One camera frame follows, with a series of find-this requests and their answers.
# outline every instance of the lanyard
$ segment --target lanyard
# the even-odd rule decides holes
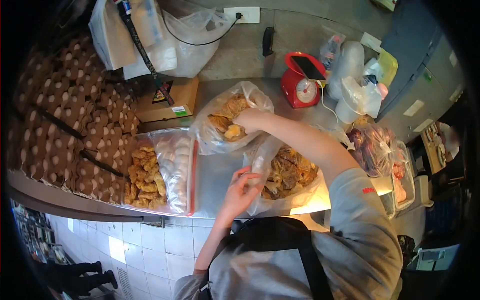
[[[154,101],[159,102],[158,99],[161,98],[162,94],[165,97],[165,100],[168,102],[170,106],[175,104],[175,101],[173,101],[172,97],[168,93],[168,91],[165,89],[163,84],[160,82],[158,79],[158,74],[155,71],[155,67],[153,66],[152,62],[147,56],[147,53],[145,51],[145,48],[142,45],[142,42],[140,41],[137,31],[135,30],[135,26],[133,25],[132,19],[130,17],[130,14],[132,12],[132,7],[130,6],[130,2],[128,0],[113,0],[113,3],[117,5],[117,9],[120,14],[120,18],[122,19],[123,23],[127,27],[128,33],[132,37],[132,41],[135,44],[135,46],[138,49],[138,52],[140,52],[140,55],[142,56],[142,59],[145,62],[145,65],[149,69],[150,73],[152,74],[152,77],[155,81],[155,86],[157,87],[157,92],[154,95]]]

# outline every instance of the barcode label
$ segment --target barcode label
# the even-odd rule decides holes
[[[183,106],[177,106],[172,108],[172,110],[173,112],[181,112],[181,111],[185,111],[185,108]]]

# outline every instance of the kitchen knife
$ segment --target kitchen knife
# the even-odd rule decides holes
[[[264,59],[264,77],[270,77],[272,73],[273,63],[275,61],[275,52],[272,51],[273,45],[273,27],[265,28],[264,38],[262,41],[262,55],[265,57]]]

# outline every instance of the hand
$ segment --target hand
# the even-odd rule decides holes
[[[234,124],[245,127],[245,133],[249,134],[261,130],[261,121],[264,120],[267,112],[260,111],[257,108],[244,109],[238,117],[232,120]]]
[[[252,167],[244,167],[233,173],[232,181],[225,195],[222,208],[218,213],[217,219],[223,223],[233,222],[238,215],[243,213],[262,190],[263,185],[248,186],[247,180],[260,178],[260,174],[248,173]]]

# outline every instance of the wall socket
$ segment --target wall socket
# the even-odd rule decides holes
[[[236,24],[241,23],[260,23],[260,7],[259,6],[246,6],[246,7],[225,7],[223,12],[235,20],[235,14],[241,13],[241,19]]]

